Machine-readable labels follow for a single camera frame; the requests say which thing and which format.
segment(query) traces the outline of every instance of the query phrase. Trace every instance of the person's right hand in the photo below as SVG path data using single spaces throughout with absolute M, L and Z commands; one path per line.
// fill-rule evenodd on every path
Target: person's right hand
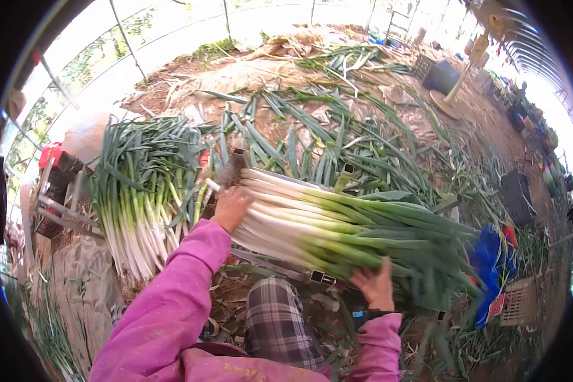
M 231 234 L 242 223 L 246 209 L 252 202 L 252 196 L 245 194 L 238 187 L 231 187 L 219 196 L 214 216 L 210 220 L 219 223 L 227 233 Z
M 352 272 L 350 281 L 357 286 L 369 302 L 369 309 L 379 309 L 385 312 L 394 312 L 393 282 L 390 280 L 390 259 L 388 256 L 382 259 L 379 274 L 368 267 L 362 267 L 362 272 Z

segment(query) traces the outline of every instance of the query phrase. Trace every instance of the black plastic crate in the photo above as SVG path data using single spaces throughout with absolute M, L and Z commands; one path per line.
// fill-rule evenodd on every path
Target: black plastic crate
M 437 63 L 435 61 L 426 57 L 424 54 L 421 54 L 416 58 L 416 63 L 414 64 L 412 73 L 414 74 L 414 77 L 422 83 L 436 64 Z
M 535 221 L 537 212 L 530 201 L 526 174 L 513 169 L 501 178 L 501 196 L 515 225 L 523 227 Z

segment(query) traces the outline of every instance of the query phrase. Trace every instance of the metal frame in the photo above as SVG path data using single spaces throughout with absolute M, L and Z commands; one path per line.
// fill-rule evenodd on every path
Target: metal frame
M 54 163 L 55 163 L 55 157 L 51 157 L 49 159 L 49 162 L 47 163 L 45 169 L 43 170 L 42 174 L 40 175 L 40 180 L 38 181 L 38 197 L 36 199 L 36 203 L 34 204 L 34 212 L 40 214 L 43 218 L 49 219 L 52 222 L 61 225 L 62 227 L 70 228 L 71 230 L 76 231 L 78 233 L 82 233 L 82 234 L 87 235 L 87 236 L 91 236 L 94 238 L 104 240 L 104 237 L 102 235 L 99 235 L 99 234 L 93 232 L 94 227 L 98 228 L 98 223 L 96 223 L 93 220 L 91 220 L 90 218 L 76 212 L 76 205 L 77 205 L 77 201 L 79 198 L 81 178 L 83 176 L 82 171 L 80 171 L 76 176 L 76 181 L 74 183 L 74 189 L 73 189 L 73 193 L 72 193 L 72 199 L 70 202 L 71 203 L 70 208 L 68 208 L 64 205 L 61 205 L 58 202 L 55 202 L 53 199 L 50 199 L 45 194 L 46 190 L 48 188 L 47 182 L 49 179 L 49 175 L 51 174 L 51 169 L 53 168 Z M 89 230 L 84 229 L 82 227 L 79 227 L 78 225 L 76 225 L 72 221 L 67 221 L 67 220 L 64 220 L 63 218 L 59 218 L 59 217 L 55 216 L 54 214 L 48 212 L 46 209 L 41 207 L 40 203 L 44 203 L 44 204 L 48 205 L 49 207 L 51 207 L 52 209 L 60 211 L 62 215 L 68 215 L 73 220 L 80 221 L 83 224 L 87 224 L 87 225 L 91 226 L 91 229 L 89 229 Z
M 127 54 L 126 56 L 122 57 L 121 59 L 117 60 L 113 65 L 109 66 L 106 70 L 109 70 L 114 65 L 117 65 L 122 59 L 126 59 L 131 54 L 134 57 L 134 62 L 138 66 L 138 69 L 142 73 L 143 77 L 146 79 L 145 73 L 143 72 L 140 65 L 138 65 L 138 61 L 136 60 L 136 57 L 134 56 L 135 53 L 129 44 L 126 32 L 125 32 L 123 26 L 121 25 L 120 20 L 117 17 L 117 12 L 116 12 L 116 9 L 114 7 L 113 1 L 112 0 L 109 0 L 109 1 L 111 3 L 112 8 L 113 8 L 113 11 L 115 14 L 115 20 L 117 21 L 117 25 L 120 27 L 120 30 L 121 30 L 124 38 L 126 39 L 126 44 L 128 45 L 128 48 L 130 49 L 130 53 Z M 262 5 L 259 7 L 242 8 L 242 9 L 238 9 L 236 11 L 229 12 L 229 11 L 227 11 L 226 0 L 222 0 L 222 1 L 223 1 L 223 9 L 224 9 L 223 13 L 220 13 L 220 14 L 215 15 L 215 16 L 207 17 L 204 19 L 200 19 L 200 20 L 194 21 L 192 23 L 189 23 L 187 25 L 184 25 L 182 27 L 176 28 L 175 30 L 173 30 L 169 33 L 161 35 L 161 36 L 145 43 L 138 50 L 143 49 L 145 46 L 147 46 L 147 45 L 149 45 L 149 44 L 151 44 L 151 43 L 153 43 L 153 42 L 155 42 L 155 41 L 157 41 L 157 40 L 159 40 L 165 36 L 168 36 L 172 33 L 180 31 L 185 27 L 189 27 L 189 26 L 192 26 L 194 24 L 201 23 L 201 22 L 207 21 L 207 20 L 212 19 L 212 18 L 221 17 L 223 15 L 225 16 L 225 28 L 227 30 L 227 34 L 229 37 L 231 37 L 230 26 L 229 26 L 229 13 L 237 13 L 239 11 L 249 11 L 252 9 L 261 9 L 261 8 L 266 8 L 266 7 L 305 5 L 305 3 L 302 3 L 302 2 L 293 2 L 293 3 L 288 3 L 288 4 L 270 4 L 270 5 Z M 371 23 L 371 19 L 373 17 L 373 12 L 375 11 L 376 1 L 377 0 L 370 0 L 371 6 L 370 6 L 369 16 L 367 18 L 367 29 L 369 28 L 369 25 Z M 413 14 L 411 16 L 409 16 L 410 24 L 407 27 L 407 29 L 399 27 L 400 29 L 404 29 L 407 34 L 409 34 L 409 29 L 411 28 L 413 19 L 417 13 L 418 8 L 419 8 L 419 4 L 420 4 L 420 2 L 417 1 Z M 315 5 L 316 5 L 316 2 L 315 2 L 315 0 L 313 0 L 312 3 L 310 4 L 310 25 L 313 25 L 312 24 L 313 23 L 313 12 L 315 9 Z M 559 75 L 558 66 L 556 65 L 556 63 L 554 62 L 552 57 L 549 55 L 545 44 L 543 43 L 541 37 L 539 36 L 538 29 L 530 22 L 530 20 L 523 13 L 521 13 L 517 10 L 514 10 L 514 9 L 509 9 L 509 8 L 507 8 L 506 11 L 508 11 L 510 13 L 510 16 L 512 17 L 512 19 L 514 20 L 514 23 L 517 26 L 517 33 L 518 34 L 517 34 L 516 40 L 514 42 L 510 42 L 510 43 L 505 44 L 505 51 L 506 51 L 507 55 L 511 58 L 511 60 L 514 62 L 514 65 L 516 66 L 516 70 L 519 73 L 521 70 L 521 71 L 526 72 L 526 73 L 532 73 L 532 74 L 537 74 L 539 76 L 542 76 L 545 80 L 547 80 L 549 83 L 551 83 L 553 86 L 555 86 L 556 89 L 563 89 L 565 87 L 565 85 L 564 85 L 564 82 L 562 81 L 562 79 Z M 66 87 L 64 87 L 63 85 L 60 86 L 59 78 L 53 74 L 53 72 L 51 71 L 49 66 L 44 61 L 44 58 L 42 61 L 43 61 L 43 66 L 45 67 L 45 69 L 46 69 L 47 73 L 49 74 L 49 76 L 51 77 L 52 81 L 56 84 L 56 86 L 62 92 L 62 94 L 64 94 L 64 96 L 66 96 L 69 103 L 73 104 L 73 106 L 75 108 L 77 108 L 78 105 L 75 102 L 73 102 L 73 101 L 76 101 L 76 98 L 74 96 L 69 95 L 68 89 Z M 82 91 L 84 91 L 85 88 L 87 88 L 89 85 L 91 85 L 95 80 L 99 79 L 105 72 L 106 71 L 100 73 L 96 78 L 91 80 L 83 88 Z M 569 102 L 568 99 L 567 100 L 561 100 L 561 102 L 563 104 L 566 103 L 568 105 L 571 105 L 571 102 Z M 63 108 L 63 110 L 57 115 L 57 117 L 53 120 L 53 122 L 55 122 L 57 119 L 59 119 L 61 114 L 63 113 L 63 111 L 65 111 L 67 108 L 68 108 L 68 106 Z M 569 115 L 571 116 L 571 119 L 573 121 L 573 113 L 569 113 Z M 24 137 L 26 139 L 31 141 L 36 146 L 36 148 L 38 150 L 42 149 L 40 147 L 40 145 L 38 144 L 38 142 L 33 141 L 16 121 L 13 121 L 13 122 L 15 122 L 16 126 L 19 128 L 19 130 L 22 132 L 22 134 L 24 135 Z M 49 130 L 51 129 L 52 126 L 53 126 L 53 123 L 48 127 L 46 134 L 49 133 Z

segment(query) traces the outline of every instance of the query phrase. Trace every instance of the black watch strap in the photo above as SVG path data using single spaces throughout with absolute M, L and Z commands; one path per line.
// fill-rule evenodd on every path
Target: black watch strap
M 368 310 L 359 310 L 357 312 L 352 312 L 352 319 L 354 320 L 354 327 L 358 332 L 360 327 L 363 326 L 369 320 L 373 320 L 374 318 L 382 317 L 385 314 L 394 313 L 388 312 L 386 310 L 380 309 L 368 309 Z

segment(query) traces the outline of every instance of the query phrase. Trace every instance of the plastic crate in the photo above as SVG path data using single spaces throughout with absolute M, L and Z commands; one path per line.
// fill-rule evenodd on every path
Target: plastic crate
M 416 63 L 414 64 L 412 73 L 414 74 L 414 77 L 418 79 L 418 81 L 423 82 L 425 78 L 427 78 L 427 75 L 431 69 L 436 64 L 437 63 L 435 61 L 431 60 L 429 57 L 426 57 L 424 54 L 421 54 L 418 56 L 418 58 L 416 58 Z
M 537 311 L 535 284 L 532 278 L 518 280 L 505 287 L 506 306 L 500 317 L 501 326 L 525 325 Z
M 515 225 L 523 227 L 535 221 L 537 212 L 530 201 L 526 174 L 513 169 L 501 178 L 501 196 Z

